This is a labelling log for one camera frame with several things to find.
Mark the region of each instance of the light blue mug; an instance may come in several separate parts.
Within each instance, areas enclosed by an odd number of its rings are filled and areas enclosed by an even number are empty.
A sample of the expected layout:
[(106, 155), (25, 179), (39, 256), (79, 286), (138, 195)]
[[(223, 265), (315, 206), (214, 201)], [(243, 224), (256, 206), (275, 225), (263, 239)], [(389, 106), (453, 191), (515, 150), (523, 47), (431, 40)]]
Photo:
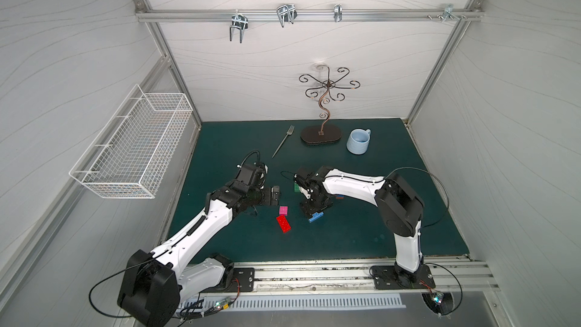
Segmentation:
[(371, 130), (355, 129), (349, 134), (347, 149), (353, 154), (363, 154), (369, 147)]

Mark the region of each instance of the vent grille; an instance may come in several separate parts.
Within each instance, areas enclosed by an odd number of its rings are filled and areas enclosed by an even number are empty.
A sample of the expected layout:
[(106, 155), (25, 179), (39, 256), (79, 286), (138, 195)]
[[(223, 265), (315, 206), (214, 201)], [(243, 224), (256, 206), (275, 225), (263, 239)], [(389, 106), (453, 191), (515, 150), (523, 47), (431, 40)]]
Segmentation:
[[(203, 310), (223, 299), (223, 296), (206, 296)], [(197, 301), (188, 299), (180, 309)], [(319, 294), (315, 296), (240, 296), (225, 311), (295, 311), (295, 310), (361, 310), (405, 308), (399, 293), (370, 294)]]

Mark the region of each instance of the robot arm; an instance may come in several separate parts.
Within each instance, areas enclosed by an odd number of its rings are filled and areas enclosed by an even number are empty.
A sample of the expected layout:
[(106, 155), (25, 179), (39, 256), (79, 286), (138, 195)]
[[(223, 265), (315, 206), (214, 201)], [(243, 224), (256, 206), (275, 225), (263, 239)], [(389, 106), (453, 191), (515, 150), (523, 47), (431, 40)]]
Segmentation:
[(264, 186), (267, 167), (260, 156), (253, 165), (244, 163), (235, 179), (208, 193), (204, 209), (177, 234), (150, 253), (139, 250), (129, 258), (117, 304), (145, 326), (164, 326), (180, 302), (208, 287), (228, 287), (234, 268), (227, 258), (214, 255), (193, 267), (188, 263), (246, 208), (278, 204), (278, 186)]
[(424, 202), (399, 175), (367, 177), (321, 167), (309, 173), (301, 168), (294, 176), (306, 200), (301, 209), (306, 217), (332, 206), (331, 197), (337, 194), (367, 201), (379, 209), (385, 226), (394, 234), (396, 268), (411, 278), (421, 266), (419, 229)]

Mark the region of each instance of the wire basket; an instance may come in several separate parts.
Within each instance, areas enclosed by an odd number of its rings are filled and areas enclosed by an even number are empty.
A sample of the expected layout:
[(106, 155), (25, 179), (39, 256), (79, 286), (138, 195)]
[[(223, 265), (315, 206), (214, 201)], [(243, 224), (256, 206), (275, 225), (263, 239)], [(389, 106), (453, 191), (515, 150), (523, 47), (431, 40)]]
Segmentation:
[[(192, 114), (182, 93), (144, 93), (136, 87), (141, 96), (126, 98), (126, 108), (134, 101), (127, 115), (115, 115), (70, 172), (104, 199), (153, 199)], [(115, 126), (108, 140), (97, 144)], [(88, 155), (95, 149), (100, 150)], [(84, 158), (89, 166), (79, 168)]]

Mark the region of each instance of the metal fork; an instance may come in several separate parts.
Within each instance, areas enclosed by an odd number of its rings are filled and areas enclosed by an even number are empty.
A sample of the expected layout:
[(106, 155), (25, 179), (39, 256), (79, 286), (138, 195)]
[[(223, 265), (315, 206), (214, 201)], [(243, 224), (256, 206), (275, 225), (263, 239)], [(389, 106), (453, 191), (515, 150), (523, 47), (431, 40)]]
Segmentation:
[(283, 139), (283, 140), (282, 140), (281, 144), (280, 144), (280, 145), (278, 146), (278, 148), (277, 148), (277, 149), (274, 151), (274, 154), (272, 155), (272, 157), (273, 157), (273, 158), (274, 158), (274, 156), (276, 156), (276, 155), (277, 155), (277, 153), (278, 153), (278, 150), (279, 150), (279, 149), (282, 147), (282, 143), (284, 143), (284, 142), (285, 142), (285, 140), (287, 140), (287, 136), (288, 136), (288, 135), (292, 135), (293, 131), (294, 131), (294, 125), (291, 125), (291, 126), (289, 127), (289, 130), (287, 131), (287, 135), (285, 135), (285, 139)]

